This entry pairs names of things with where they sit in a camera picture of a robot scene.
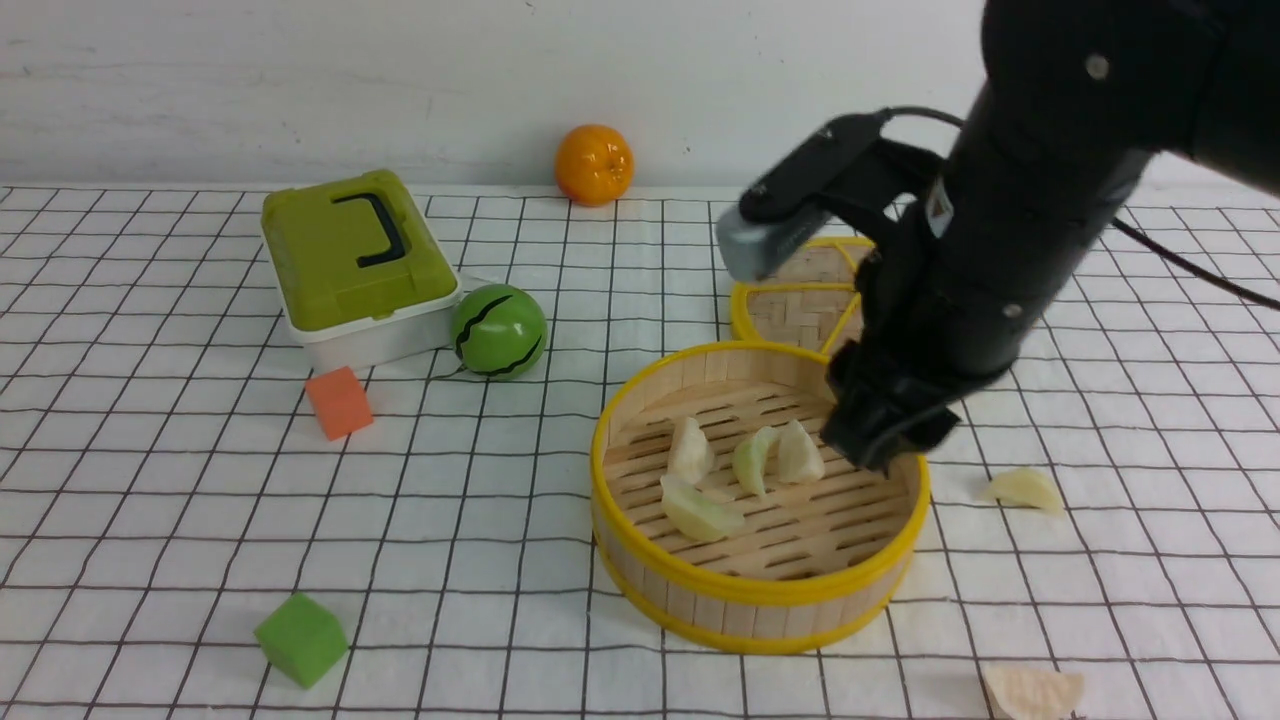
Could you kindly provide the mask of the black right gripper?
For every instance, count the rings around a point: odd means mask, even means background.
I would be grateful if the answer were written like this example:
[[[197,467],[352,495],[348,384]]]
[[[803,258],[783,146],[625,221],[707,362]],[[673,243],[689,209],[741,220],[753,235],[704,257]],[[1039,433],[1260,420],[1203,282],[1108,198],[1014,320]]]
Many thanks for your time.
[[[872,470],[932,451],[957,424],[951,405],[1010,370],[1100,231],[1091,202],[963,199],[933,182],[858,272],[864,327],[829,361],[837,404],[820,438]]]

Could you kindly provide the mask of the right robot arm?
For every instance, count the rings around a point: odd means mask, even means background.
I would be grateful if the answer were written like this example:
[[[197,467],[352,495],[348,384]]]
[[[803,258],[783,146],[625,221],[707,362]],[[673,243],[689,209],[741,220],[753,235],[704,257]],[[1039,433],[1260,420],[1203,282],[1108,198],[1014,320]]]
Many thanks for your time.
[[[820,436],[859,468],[932,450],[1009,372],[1156,155],[1277,193],[1275,1],[989,1],[980,40],[946,161],[901,186],[863,158],[822,195],[855,222],[915,196],[870,229],[864,329],[828,370]]]

